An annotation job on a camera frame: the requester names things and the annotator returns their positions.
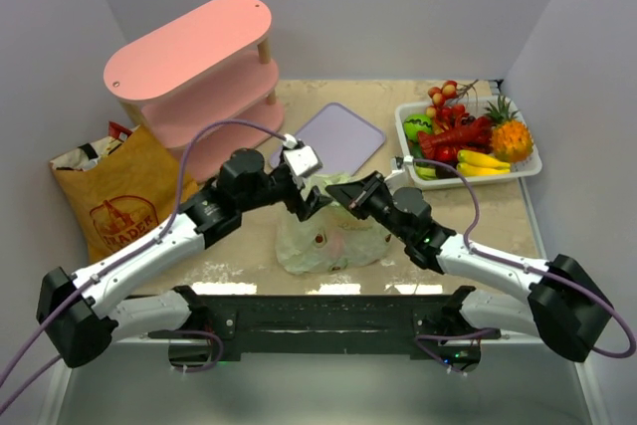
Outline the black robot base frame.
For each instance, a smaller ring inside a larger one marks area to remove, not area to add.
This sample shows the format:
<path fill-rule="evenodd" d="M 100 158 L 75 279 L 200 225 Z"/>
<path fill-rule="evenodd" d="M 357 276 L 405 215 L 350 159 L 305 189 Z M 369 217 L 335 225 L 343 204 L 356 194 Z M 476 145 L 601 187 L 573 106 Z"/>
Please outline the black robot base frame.
<path fill-rule="evenodd" d="M 439 356 L 446 366 L 475 369 L 482 351 L 476 328 L 460 315 L 472 288 L 451 295 L 211 296 L 184 288 L 193 316 L 153 339 L 175 344 L 169 358 L 195 365 L 207 358 L 238 361 L 248 353 Z"/>

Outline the brown Trader Joe's bag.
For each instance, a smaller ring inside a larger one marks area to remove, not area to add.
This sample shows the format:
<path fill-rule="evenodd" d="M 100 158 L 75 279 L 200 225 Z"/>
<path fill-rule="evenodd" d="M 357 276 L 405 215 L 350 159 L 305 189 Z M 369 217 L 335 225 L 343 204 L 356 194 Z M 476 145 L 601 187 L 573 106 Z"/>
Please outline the brown Trader Joe's bag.
<path fill-rule="evenodd" d="M 175 208 L 176 190 L 189 199 L 199 190 L 179 162 L 144 126 L 125 142 L 109 135 L 50 161 L 75 213 L 92 263 L 141 238 Z"/>

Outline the red Chuba chips bag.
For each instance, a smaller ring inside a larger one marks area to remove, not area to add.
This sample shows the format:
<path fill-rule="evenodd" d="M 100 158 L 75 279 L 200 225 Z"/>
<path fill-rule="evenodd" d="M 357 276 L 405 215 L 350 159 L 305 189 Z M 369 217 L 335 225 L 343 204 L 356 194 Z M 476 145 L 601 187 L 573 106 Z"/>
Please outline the red Chuba chips bag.
<path fill-rule="evenodd" d="M 117 141 L 125 142 L 132 134 L 132 130 L 117 122 L 110 121 L 108 123 L 108 135 Z"/>

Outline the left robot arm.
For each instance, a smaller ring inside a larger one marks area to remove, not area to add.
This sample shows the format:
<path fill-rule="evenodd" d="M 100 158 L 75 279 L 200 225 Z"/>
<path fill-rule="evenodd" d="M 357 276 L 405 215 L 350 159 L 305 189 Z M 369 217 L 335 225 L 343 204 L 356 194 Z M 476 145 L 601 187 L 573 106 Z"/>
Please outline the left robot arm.
<path fill-rule="evenodd" d="M 42 280 L 36 319 L 65 365 L 83 366 L 122 338 L 177 330 L 193 317 L 203 318 L 195 294 L 185 287 L 141 300 L 130 294 L 229 236 L 248 211 L 282 203 L 299 220 L 310 219 L 330 202 L 317 188 L 306 188 L 321 167 L 308 145 L 284 148 L 271 172 L 260 152 L 239 149 L 215 178 L 146 235 L 72 275 L 61 268 L 49 272 Z"/>

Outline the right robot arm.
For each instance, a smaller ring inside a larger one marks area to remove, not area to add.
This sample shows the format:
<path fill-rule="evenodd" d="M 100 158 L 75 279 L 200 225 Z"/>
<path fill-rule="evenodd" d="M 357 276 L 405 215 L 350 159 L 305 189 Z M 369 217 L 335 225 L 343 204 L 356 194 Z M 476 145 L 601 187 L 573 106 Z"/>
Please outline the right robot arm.
<path fill-rule="evenodd" d="M 463 299 L 460 315 L 476 329 L 534 335 L 561 357 L 583 362 L 611 319 L 610 303 L 576 260 L 565 255 L 531 259 L 468 244 L 433 219 L 417 188 L 391 190 L 375 172 L 330 185 L 326 192 L 352 216 L 371 217 L 382 225 L 419 268 L 500 291 L 497 297 L 472 291 Z"/>

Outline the light green plastic bag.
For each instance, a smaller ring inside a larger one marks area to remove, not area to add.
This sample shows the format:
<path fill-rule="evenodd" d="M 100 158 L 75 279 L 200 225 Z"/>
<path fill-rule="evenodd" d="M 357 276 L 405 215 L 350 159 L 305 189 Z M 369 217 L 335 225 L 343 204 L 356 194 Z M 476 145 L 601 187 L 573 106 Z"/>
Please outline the light green plastic bag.
<path fill-rule="evenodd" d="M 355 218 L 336 201 L 322 207 L 306 221 L 283 212 L 275 254 L 290 274 L 322 274 L 361 268 L 383 259 L 391 246 L 391 234 L 368 217 Z"/>

